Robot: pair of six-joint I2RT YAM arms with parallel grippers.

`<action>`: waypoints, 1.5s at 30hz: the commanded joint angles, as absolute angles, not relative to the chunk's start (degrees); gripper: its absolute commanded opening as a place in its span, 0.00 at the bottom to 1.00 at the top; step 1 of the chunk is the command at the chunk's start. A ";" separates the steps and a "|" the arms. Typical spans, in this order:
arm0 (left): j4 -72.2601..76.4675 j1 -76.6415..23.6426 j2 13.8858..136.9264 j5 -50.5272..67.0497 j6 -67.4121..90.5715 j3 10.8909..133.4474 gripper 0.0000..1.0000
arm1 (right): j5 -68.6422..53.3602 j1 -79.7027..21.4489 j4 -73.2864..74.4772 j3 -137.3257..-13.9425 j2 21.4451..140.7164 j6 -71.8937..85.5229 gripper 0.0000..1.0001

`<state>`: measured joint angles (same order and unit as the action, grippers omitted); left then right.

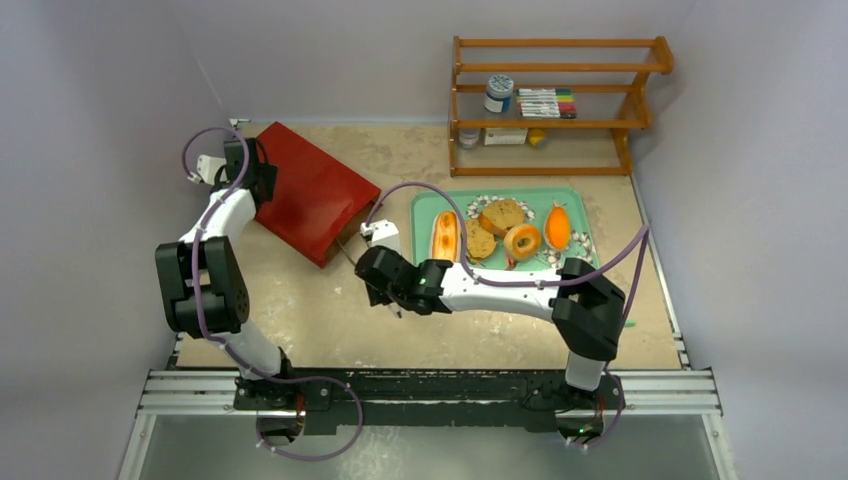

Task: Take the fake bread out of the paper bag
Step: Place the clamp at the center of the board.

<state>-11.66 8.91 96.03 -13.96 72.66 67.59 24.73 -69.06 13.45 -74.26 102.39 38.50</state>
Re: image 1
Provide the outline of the red paper bag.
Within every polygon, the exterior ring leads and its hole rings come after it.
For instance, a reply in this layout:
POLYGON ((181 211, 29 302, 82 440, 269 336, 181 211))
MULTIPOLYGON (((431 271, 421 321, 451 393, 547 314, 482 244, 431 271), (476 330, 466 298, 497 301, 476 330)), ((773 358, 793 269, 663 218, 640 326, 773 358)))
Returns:
POLYGON ((273 198, 255 220, 319 268, 339 252, 376 204, 381 189, 279 122, 257 137, 277 168, 273 198))

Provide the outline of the long glazed fake bread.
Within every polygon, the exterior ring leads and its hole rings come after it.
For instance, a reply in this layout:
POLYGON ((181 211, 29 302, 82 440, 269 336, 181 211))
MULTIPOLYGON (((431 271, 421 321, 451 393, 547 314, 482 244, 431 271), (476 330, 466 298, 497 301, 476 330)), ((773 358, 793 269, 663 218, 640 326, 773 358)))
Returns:
POLYGON ((440 212, 434 219, 431 231, 429 257, 435 260, 457 262, 460 254, 460 226, 454 211, 440 212))

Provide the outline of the round brown fake bread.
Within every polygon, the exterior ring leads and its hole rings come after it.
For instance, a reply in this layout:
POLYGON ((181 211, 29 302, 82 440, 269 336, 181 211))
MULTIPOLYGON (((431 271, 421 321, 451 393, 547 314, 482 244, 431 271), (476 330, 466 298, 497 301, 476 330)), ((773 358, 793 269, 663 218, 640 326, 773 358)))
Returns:
POLYGON ((476 218, 465 220, 467 233, 467 258, 472 263, 480 263, 490 257, 497 248, 495 236, 484 229, 476 218))

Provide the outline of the brown crusty fake bread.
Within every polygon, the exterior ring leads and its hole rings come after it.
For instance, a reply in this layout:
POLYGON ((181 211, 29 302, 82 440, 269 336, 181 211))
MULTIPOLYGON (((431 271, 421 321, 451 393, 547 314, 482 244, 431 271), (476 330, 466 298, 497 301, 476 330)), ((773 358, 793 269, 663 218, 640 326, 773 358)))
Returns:
POLYGON ((477 219, 480 226, 496 237, 505 237, 510 229, 522 224, 526 214, 521 205, 512 199, 501 199, 488 204, 477 219))

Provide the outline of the round pale fake bun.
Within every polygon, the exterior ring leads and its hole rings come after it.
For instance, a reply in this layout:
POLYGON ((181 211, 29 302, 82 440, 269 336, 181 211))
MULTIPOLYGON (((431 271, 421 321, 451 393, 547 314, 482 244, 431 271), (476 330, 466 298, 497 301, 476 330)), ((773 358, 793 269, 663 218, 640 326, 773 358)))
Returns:
POLYGON ((541 247, 540 231, 531 224, 521 223, 509 229, 503 238, 507 258, 512 262, 527 260, 541 247))

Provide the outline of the orange fake bread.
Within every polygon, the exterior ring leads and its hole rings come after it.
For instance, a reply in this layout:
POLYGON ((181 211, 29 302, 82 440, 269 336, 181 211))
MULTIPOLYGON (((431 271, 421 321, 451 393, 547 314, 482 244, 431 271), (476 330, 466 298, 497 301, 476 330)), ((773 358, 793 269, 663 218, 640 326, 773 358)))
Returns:
POLYGON ((549 248, 565 250, 571 239, 571 221, 564 206, 553 202, 543 226, 543 238, 549 248))

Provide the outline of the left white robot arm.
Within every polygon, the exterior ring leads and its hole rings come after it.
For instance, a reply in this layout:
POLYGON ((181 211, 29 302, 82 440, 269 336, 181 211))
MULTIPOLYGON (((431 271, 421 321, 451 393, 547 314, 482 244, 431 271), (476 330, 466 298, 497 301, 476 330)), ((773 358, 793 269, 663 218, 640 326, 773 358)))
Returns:
POLYGON ((176 333, 217 347, 242 379, 261 381, 264 401, 284 409, 297 399, 298 382, 285 352, 250 319, 250 296, 234 251, 245 227, 272 200, 277 169, 256 138, 236 136, 224 147, 224 156, 200 156, 188 172, 190 181, 211 187, 197 222, 155 250, 166 322, 176 333))

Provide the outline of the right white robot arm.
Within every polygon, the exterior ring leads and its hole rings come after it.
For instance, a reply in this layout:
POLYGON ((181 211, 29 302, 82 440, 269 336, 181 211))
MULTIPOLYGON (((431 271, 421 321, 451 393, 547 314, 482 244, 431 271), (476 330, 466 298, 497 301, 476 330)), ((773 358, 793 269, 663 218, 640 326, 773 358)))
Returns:
POLYGON ((371 305, 395 304, 422 316, 500 312, 553 324, 569 349, 561 392, 576 407, 599 396, 604 368, 618 354, 626 295, 584 260, 569 258, 559 269, 493 271, 485 280, 482 269, 434 259, 414 265, 395 250, 373 246, 354 272, 371 305))

